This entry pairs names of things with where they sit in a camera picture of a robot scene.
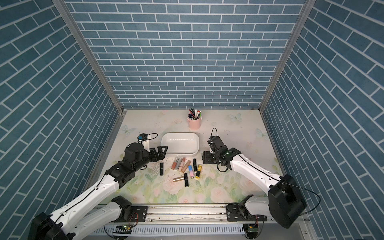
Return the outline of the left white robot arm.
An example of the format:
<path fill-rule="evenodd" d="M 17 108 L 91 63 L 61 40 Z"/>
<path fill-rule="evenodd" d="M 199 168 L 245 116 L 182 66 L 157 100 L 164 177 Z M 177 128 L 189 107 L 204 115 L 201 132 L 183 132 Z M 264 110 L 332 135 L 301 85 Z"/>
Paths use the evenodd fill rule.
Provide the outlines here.
<path fill-rule="evenodd" d="M 90 213 L 102 200 L 121 189 L 148 163 L 165 158 L 167 146 L 146 150 L 141 143 L 131 143 L 122 161 L 106 170 L 103 177 L 78 197 L 50 214 L 40 213 L 31 223 L 29 240 L 81 240 L 115 220 L 132 220 L 132 203 L 122 196 L 112 199 L 102 209 Z"/>

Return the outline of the white plastic storage box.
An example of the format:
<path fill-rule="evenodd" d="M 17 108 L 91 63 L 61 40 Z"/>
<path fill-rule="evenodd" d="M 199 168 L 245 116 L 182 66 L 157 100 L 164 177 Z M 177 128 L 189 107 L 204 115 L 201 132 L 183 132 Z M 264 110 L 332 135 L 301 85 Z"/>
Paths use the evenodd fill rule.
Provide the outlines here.
<path fill-rule="evenodd" d="M 200 149 L 200 139 L 195 133 L 167 133 L 162 137 L 161 146 L 167 146 L 168 157 L 193 157 Z"/>

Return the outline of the gold black lipstick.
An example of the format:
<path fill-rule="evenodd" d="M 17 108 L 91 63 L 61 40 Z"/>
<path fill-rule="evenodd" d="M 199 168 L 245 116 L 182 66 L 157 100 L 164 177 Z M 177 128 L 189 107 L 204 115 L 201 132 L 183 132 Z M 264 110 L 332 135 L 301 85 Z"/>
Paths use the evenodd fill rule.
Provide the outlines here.
<path fill-rule="evenodd" d="M 196 175 L 195 175 L 195 179 L 196 180 L 200 179 L 201 171 L 202 171 L 202 165 L 198 165 L 197 172 L 196 172 Z"/>

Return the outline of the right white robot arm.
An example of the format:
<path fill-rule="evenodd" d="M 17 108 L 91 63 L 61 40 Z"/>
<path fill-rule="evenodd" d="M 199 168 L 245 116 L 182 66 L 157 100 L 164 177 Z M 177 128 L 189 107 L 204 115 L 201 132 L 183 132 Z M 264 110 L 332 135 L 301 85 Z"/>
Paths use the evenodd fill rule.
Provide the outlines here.
<path fill-rule="evenodd" d="M 236 148 L 229 149 L 219 136 L 211 135 L 208 144 L 210 151 L 204 151 L 202 156 L 204 164 L 224 166 L 239 173 L 267 194 L 266 200 L 248 195 L 239 203 L 228 204 L 230 222 L 239 219 L 261 222 L 270 216 L 288 229 L 298 217 L 308 214 L 307 202 L 302 194 L 305 188 L 298 186 L 292 176 L 280 176 L 262 168 Z"/>

